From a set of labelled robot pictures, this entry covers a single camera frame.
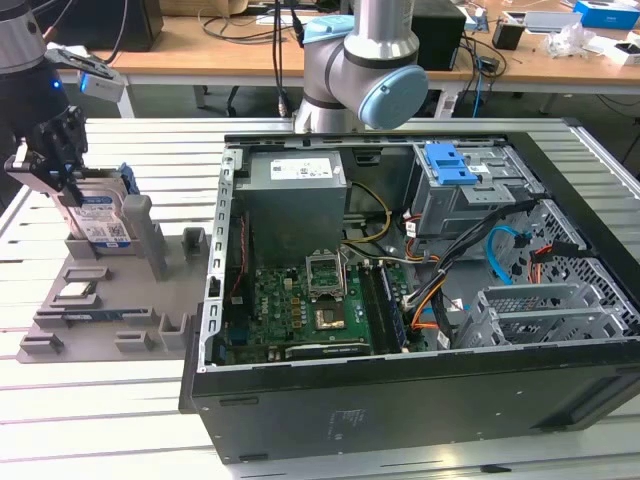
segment blue light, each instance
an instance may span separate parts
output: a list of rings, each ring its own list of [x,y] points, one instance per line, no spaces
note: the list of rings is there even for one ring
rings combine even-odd
[[[82,74],[82,82],[80,82],[80,91],[84,92],[87,89],[87,82],[89,81],[89,77],[86,73]]]

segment white plastic bag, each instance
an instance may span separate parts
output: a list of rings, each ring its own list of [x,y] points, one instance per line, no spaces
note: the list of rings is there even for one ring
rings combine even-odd
[[[595,33],[585,30],[580,23],[567,25],[560,33],[550,33],[543,41],[551,57],[587,56],[584,46],[595,37]]]

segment motherboard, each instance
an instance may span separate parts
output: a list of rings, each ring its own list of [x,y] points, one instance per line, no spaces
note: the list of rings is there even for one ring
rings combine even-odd
[[[402,349],[404,325],[398,304],[408,289],[403,267],[394,263],[341,266],[330,256],[313,260],[311,266],[307,262],[256,271],[252,314],[232,321],[227,328],[227,363]]]

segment floor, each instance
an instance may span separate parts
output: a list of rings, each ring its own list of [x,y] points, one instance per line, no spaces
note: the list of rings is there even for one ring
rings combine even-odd
[[[211,87],[206,98],[207,108],[195,107],[193,89],[189,86],[137,86],[134,98],[139,117],[224,117],[226,99],[230,87]],[[88,117],[119,117],[115,104],[81,95],[70,86],[67,88],[70,100],[84,108]],[[301,89],[290,89],[293,105],[301,99]],[[480,117],[541,117],[538,109],[546,95],[525,94],[516,98],[511,93],[492,93],[480,109]],[[611,101],[592,95],[559,95],[549,116],[577,118],[602,145],[619,160],[640,133],[640,102],[635,106],[622,106],[615,102],[630,104],[634,97],[609,97]],[[464,104],[458,107],[456,116],[468,117],[472,112],[473,96],[467,95]],[[271,117],[277,114],[277,96],[273,88],[242,87],[233,102],[240,117]],[[634,174],[640,170],[640,144],[626,162]],[[0,174],[0,211],[3,210],[18,189],[17,182]]]

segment blue hard drive label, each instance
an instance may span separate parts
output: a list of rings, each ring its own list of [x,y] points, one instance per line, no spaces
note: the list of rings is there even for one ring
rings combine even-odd
[[[131,245],[131,237],[111,197],[84,197],[81,207],[71,207],[70,210],[94,246],[124,248]]]

